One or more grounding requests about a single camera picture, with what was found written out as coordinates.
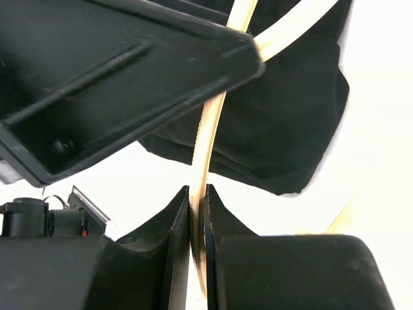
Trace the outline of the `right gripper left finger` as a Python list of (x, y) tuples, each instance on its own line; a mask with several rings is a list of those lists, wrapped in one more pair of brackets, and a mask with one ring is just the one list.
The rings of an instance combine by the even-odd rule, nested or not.
[(84, 309), (184, 309), (189, 251), (184, 186), (147, 222), (105, 242)]

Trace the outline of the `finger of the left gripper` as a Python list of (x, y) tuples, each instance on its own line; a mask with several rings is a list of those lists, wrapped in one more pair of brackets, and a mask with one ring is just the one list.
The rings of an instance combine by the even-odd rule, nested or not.
[(193, 1), (2, 1), (1, 181), (44, 187), (260, 76)]

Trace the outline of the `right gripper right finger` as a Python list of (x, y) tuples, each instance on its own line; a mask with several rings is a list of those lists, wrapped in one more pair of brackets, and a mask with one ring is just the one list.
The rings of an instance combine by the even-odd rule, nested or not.
[(209, 309), (393, 309), (367, 245), (342, 234), (259, 236), (209, 185), (203, 200)]

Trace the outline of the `black trousers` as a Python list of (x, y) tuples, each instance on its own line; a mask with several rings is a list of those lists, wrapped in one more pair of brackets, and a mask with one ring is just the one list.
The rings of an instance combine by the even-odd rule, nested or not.
[(350, 7), (338, 1), (261, 77), (227, 94), (210, 172), (276, 195), (307, 186), (347, 104), (338, 41)]

